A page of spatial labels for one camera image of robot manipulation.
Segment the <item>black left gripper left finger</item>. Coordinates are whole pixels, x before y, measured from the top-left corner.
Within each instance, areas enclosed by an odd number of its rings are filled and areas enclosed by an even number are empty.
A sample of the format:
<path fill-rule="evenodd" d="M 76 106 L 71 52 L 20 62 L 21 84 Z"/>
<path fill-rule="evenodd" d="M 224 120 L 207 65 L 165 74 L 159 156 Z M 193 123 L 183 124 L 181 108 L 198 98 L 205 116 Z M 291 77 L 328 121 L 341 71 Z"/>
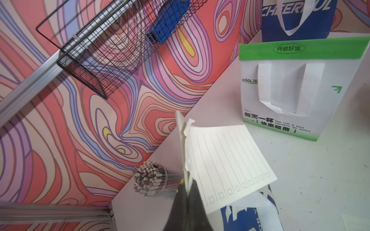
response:
<path fill-rule="evenodd" d="M 168 220 L 164 227 L 164 231 L 185 231 L 187 227 L 187 192 L 184 180 L 176 191 L 176 196 L 169 214 Z"/>

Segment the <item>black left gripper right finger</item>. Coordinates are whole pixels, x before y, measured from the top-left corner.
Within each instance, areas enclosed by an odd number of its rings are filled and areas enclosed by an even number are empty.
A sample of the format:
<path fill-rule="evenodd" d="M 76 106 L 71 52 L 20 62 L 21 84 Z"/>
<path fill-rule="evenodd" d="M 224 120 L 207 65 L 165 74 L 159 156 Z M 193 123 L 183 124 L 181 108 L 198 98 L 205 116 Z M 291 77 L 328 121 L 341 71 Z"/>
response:
<path fill-rule="evenodd" d="M 197 182 L 193 180 L 188 194 L 188 231 L 212 231 L 200 196 Z"/>

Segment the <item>blue white paper bag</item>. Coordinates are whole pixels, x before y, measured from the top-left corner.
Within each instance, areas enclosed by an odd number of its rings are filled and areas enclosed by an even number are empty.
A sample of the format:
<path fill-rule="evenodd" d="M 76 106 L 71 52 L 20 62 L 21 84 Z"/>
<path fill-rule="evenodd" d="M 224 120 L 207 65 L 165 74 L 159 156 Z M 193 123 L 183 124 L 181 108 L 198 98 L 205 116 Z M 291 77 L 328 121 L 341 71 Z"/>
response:
<path fill-rule="evenodd" d="M 189 119 L 185 119 L 180 112 L 175 113 L 175 119 L 179 132 L 184 183 L 188 196 L 191 185 L 188 183 L 189 173 L 184 168 L 184 137 L 181 133 Z M 270 185 L 271 183 L 211 214 L 206 213 L 212 229 L 214 231 L 281 231 L 283 227 Z"/>

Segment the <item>green white paper bag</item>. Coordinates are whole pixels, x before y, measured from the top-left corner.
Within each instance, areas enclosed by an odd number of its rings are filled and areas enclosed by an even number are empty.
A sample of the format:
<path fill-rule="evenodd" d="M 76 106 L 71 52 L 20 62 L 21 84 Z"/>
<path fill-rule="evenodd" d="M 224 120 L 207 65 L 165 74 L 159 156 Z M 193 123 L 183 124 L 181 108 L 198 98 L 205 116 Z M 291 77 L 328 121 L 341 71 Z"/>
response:
<path fill-rule="evenodd" d="M 369 37 L 240 45 L 243 121 L 318 140 L 369 47 Z"/>

